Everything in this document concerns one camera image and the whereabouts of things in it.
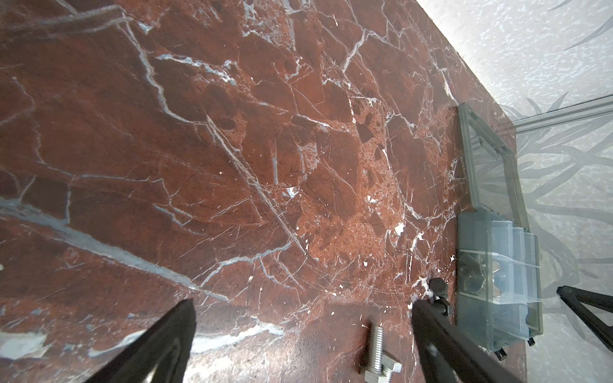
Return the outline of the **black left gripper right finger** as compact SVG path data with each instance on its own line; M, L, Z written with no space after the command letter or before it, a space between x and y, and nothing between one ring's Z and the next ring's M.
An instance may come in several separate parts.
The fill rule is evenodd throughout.
M413 304L412 327L427 382L518 382L426 300Z

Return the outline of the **aluminium frame post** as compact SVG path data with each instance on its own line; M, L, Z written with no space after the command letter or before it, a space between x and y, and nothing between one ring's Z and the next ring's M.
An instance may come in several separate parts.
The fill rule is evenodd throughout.
M613 96L600 97L577 105L561 108L552 112L541 113L514 121L517 134L536 132L558 125L589 120L612 115Z

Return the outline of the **silver hex bolt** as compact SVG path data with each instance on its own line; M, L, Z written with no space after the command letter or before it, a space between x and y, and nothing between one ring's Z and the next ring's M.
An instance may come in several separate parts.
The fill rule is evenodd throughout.
M383 328L372 325L367 347L367 363L361 367L361 375L367 383L390 383L394 374L402 372L402 363L383 349L383 340Z

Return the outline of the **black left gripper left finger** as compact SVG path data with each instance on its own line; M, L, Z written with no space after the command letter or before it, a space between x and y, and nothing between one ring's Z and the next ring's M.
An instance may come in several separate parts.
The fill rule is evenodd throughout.
M185 299L88 381L144 382L151 376L153 382L182 382L195 330L193 300Z

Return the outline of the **black socket screw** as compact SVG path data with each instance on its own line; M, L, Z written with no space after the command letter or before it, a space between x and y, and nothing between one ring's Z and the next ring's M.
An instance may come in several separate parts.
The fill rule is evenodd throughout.
M448 299L449 296L449 285L442 278L432 278L428 282L429 290L432 292L432 299Z

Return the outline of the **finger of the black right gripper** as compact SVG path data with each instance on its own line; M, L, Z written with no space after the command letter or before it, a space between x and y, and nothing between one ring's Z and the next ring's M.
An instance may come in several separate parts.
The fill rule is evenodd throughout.
M563 286L556 290L557 295L575 315L597 336L609 351L612 351L612 326L599 319L587 306L612 313L612 297L575 287Z

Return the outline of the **clear plastic organizer box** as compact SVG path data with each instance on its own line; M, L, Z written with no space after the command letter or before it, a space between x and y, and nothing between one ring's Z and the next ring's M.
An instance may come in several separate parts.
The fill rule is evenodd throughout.
M538 238L515 152L469 104L458 116L472 209L458 216L457 325L504 360L543 333Z

